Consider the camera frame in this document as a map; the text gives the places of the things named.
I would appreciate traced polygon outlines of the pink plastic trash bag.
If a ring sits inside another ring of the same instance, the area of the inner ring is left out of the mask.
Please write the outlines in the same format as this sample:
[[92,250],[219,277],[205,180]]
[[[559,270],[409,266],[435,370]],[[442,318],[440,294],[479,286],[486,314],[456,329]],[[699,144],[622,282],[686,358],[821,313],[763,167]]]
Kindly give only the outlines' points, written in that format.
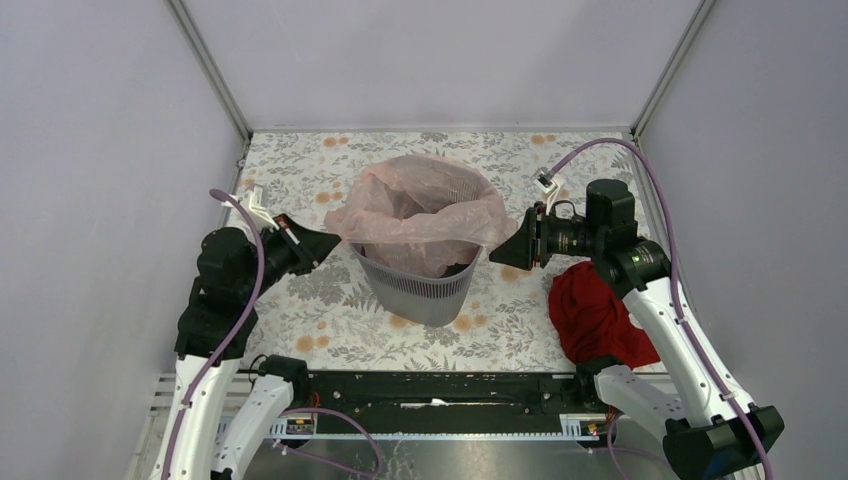
[[367,166],[324,226],[380,265],[429,278],[471,263],[518,229],[480,171],[429,154]]

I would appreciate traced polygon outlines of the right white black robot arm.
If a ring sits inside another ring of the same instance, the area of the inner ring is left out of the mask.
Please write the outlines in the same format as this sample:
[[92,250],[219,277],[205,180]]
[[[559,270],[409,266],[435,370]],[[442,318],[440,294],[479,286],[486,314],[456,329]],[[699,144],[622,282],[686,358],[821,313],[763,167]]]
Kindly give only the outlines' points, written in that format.
[[611,356],[579,366],[575,402],[597,412],[610,406],[631,417],[662,444],[680,479],[718,479],[748,469],[769,475],[767,452],[785,428],[773,406],[759,406],[736,381],[685,305],[670,257],[638,233],[635,198],[619,180],[586,188],[582,215],[556,214],[560,185],[553,175],[534,180],[542,200],[528,208],[518,231],[489,256],[523,270],[554,255],[588,257],[600,278],[645,331],[672,380],[671,397]]

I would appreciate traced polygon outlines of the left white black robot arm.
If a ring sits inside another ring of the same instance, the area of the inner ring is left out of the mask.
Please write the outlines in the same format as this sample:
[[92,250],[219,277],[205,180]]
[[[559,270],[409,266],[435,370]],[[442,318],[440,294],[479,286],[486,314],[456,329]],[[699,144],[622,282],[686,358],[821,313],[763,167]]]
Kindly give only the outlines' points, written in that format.
[[258,321],[255,303],[286,275],[317,268],[338,236],[307,229],[285,214],[255,245],[237,227],[208,234],[198,275],[180,316],[174,395],[153,479],[241,479],[274,418],[309,401],[305,361],[271,355],[259,366],[248,399],[225,429],[225,399]]

